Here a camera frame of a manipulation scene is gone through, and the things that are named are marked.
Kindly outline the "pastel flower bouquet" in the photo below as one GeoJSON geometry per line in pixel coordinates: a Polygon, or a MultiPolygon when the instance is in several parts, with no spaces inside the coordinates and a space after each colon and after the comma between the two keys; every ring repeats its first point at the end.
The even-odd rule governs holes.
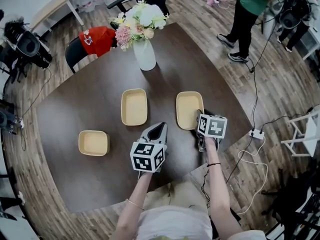
{"type": "Polygon", "coordinates": [[[169,14],[164,14],[158,5],[151,5],[146,0],[139,0],[127,12],[121,12],[111,22],[115,24],[115,38],[122,50],[133,44],[144,46],[154,37],[156,29],[162,30],[169,14]]]}

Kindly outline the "white desk with wooden top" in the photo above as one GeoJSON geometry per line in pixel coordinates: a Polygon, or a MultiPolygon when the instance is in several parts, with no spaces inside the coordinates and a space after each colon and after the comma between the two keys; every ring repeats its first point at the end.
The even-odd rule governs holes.
{"type": "Polygon", "coordinates": [[[37,34],[39,34],[40,28],[44,27],[44,32],[51,32],[54,25],[56,25],[60,21],[58,20],[57,22],[53,23],[54,20],[51,19],[51,16],[53,16],[65,6],[69,8],[70,12],[75,16],[79,24],[81,26],[84,26],[84,22],[79,16],[77,9],[73,6],[72,0],[51,0],[35,14],[29,25],[30,30],[33,33],[36,32],[37,34]]]}

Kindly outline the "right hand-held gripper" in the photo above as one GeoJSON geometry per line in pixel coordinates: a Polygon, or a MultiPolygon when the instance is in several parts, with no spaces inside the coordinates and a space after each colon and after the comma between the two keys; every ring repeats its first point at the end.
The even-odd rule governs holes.
{"type": "Polygon", "coordinates": [[[225,138],[227,118],[215,114],[204,114],[200,109],[196,111],[196,116],[198,151],[206,151],[205,137],[214,139],[215,147],[219,150],[220,142],[225,138]]]}

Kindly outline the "person's white shirt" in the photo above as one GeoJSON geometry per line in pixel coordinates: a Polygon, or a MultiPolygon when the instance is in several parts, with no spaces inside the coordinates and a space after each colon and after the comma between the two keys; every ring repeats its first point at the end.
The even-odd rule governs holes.
{"type": "Polygon", "coordinates": [[[132,240],[213,240],[214,224],[221,240],[267,240],[261,230],[243,230],[222,202],[210,213],[179,206],[162,206],[141,213],[132,240]]]}

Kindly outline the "black battery box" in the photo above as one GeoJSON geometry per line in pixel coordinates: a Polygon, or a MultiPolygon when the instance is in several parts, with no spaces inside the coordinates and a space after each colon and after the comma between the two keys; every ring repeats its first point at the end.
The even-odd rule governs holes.
{"type": "Polygon", "coordinates": [[[241,226],[241,224],[240,224],[240,220],[241,220],[240,216],[237,215],[236,212],[232,208],[230,208],[230,212],[233,215],[233,217],[236,219],[236,221],[239,224],[239,226],[241,226]]]}

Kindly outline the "white power strip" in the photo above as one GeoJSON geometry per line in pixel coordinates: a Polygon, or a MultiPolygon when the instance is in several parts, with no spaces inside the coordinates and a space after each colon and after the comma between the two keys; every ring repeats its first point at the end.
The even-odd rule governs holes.
{"type": "Polygon", "coordinates": [[[265,138],[265,133],[259,129],[252,129],[249,131],[248,135],[252,138],[263,140],[265,138]]]}

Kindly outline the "white metal rack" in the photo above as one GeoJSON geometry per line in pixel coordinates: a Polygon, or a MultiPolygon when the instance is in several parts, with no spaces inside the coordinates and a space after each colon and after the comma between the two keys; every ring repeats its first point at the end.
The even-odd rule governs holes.
{"type": "Polygon", "coordinates": [[[306,115],[288,121],[294,129],[291,139],[282,140],[280,143],[285,145],[293,157],[313,157],[317,143],[320,141],[320,104],[315,106],[306,115]],[[298,127],[298,122],[305,121],[305,131],[302,132],[298,127]],[[305,153],[297,153],[295,145],[302,144],[305,153]]]}

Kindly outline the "white ceramic vase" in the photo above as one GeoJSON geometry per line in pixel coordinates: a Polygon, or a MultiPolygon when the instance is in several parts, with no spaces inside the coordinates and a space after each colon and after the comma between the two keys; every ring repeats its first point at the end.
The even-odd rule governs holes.
{"type": "Polygon", "coordinates": [[[155,52],[149,40],[135,41],[132,47],[139,68],[142,71],[150,71],[156,66],[155,52]]]}

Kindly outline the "person's beige trousers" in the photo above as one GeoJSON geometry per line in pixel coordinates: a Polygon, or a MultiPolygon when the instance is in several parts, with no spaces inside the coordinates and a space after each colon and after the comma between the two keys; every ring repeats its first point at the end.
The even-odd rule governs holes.
{"type": "Polygon", "coordinates": [[[143,208],[145,210],[164,206],[175,206],[207,213],[207,204],[196,186],[189,182],[169,183],[147,193],[143,208]]]}

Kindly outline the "person's right forearm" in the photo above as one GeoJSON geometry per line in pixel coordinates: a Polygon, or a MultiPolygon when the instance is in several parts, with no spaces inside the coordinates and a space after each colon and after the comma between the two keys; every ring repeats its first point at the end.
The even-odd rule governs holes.
{"type": "MultiPolygon", "coordinates": [[[[208,164],[220,163],[215,140],[210,137],[205,137],[204,140],[208,164]]],[[[213,165],[208,167],[208,169],[210,216],[220,239],[227,240],[243,230],[230,211],[230,195],[221,165],[213,165]]]]}

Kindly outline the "person's left forearm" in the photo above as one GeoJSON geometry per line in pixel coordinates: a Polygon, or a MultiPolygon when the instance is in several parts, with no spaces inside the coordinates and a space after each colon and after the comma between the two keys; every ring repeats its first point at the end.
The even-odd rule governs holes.
{"type": "Polygon", "coordinates": [[[112,240],[132,240],[135,237],[152,176],[152,173],[146,172],[139,178],[118,218],[112,240]]]}

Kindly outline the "beige tray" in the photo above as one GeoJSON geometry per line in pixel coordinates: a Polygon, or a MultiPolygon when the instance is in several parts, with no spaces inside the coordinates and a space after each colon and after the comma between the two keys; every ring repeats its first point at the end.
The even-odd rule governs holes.
{"type": "Polygon", "coordinates": [[[121,96],[121,120],[126,126],[143,125],[148,118],[148,100],[144,89],[128,89],[121,96]]]}
{"type": "Polygon", "coordinates": [[[203,98],[197,91],[182,91],[176,96],[176,119],[183,130],[197,126],[197,111],[204,112],[203,98]]]}
{"type": "Polygon", "coordinates": [[[110,137],[100,130],[83,130],[78,135],[78,149],[87,156],[104,156],[110,151],[110,137]]]}

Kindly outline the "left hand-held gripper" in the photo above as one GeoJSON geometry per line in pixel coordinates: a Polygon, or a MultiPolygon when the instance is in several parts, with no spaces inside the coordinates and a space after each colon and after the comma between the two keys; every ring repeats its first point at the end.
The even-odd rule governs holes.
{"type": "Polygon", "coordinates": [[[133,142],[130,159],[135,171],[159,173],[166,159],[168,125],[159,122],[146,128],[133,142]]]}

